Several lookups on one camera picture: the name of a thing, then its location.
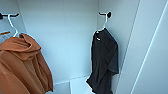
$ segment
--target white panel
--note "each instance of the white panel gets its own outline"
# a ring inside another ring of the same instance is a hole
[[[168,3],[132,94],[168,94]]]
[[[140,0],[116,94],[131,93],[166,1]]]
[[[89,75],[97,0],[18,0],[28,34],[42,47],[54,83]]]
[[[97,27],[97,0],[64,0],[70,78],[90,75],[91,43]]]
[[[86,83],[87,77],[81,77],[70,80],[71,94],[95,94]]]
[[[0,10],[1,14],[20,14],[16,0],[0,0]],[[19,33],[26,32],[21,14],[18,17],[11,17],[11,21],[18,29]],[[11,32],[9,37],[12,37],[15,33],[15,30],[10,26],[7,17],[4,17],[4,19],[0,19],[0,33],[6,31]]]
[[[138,4],[139,0],[99,0],[100,12],[112,12],[112,17],[108,19],[106,28],[118,42],[120,71],[130,39]],[[98,29],[103,26],[104,21],[105,16],[98,15]],[[115,75],[112,81],[112,90],[114,93],[117,88],[118,80],[119,75]]]
[[[71,94],[70,83],[64,82],[55,84],[53,92],[49,91],[46,94]]]
[[[69,80],[62,0],[18,0],[27,33],[42,47],[54,83]]]

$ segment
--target hood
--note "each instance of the hood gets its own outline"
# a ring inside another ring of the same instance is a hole
[[[23,33],[19,37],[10,37],[0,44],[1,51],[10,51],[21,60],[34,58],[40,49],[40,45],[32,37]]]

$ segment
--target hoodie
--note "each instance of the hoodie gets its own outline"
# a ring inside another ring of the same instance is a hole
[[[30,36],[20,34],[0,44],[1,94],[45,94],[53,91],[50,69]]]

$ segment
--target closet rod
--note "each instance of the closet rod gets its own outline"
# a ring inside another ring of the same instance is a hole
[[[100,15],[107,15],[108,18],[111,17],[111,12],[109,12],[109,13],[107,13],[107,14],[102,14],[102,13],[99,12],[99,14],[100,14]]]
[[[10,15],[10,17],[17,17],[17,16],[19,16],[19,13],[17,13],[16,15]],[[0,19],[3,19],[3,17],[8,17],[8,15],[2,15],[0,13]]]
[[[5,35],[5,34],[8,34],[10,33],[9,31],[8,32],[3,32],[3,33],[0,33],[0,35]]]

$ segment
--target black t-shirt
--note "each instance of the black t-shirt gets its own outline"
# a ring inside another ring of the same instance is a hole
[[[87,83],[96,94],[113,94],[111,77],[118,74],[118,45],[105,28],[95,32],[91,48],[92,73]]]

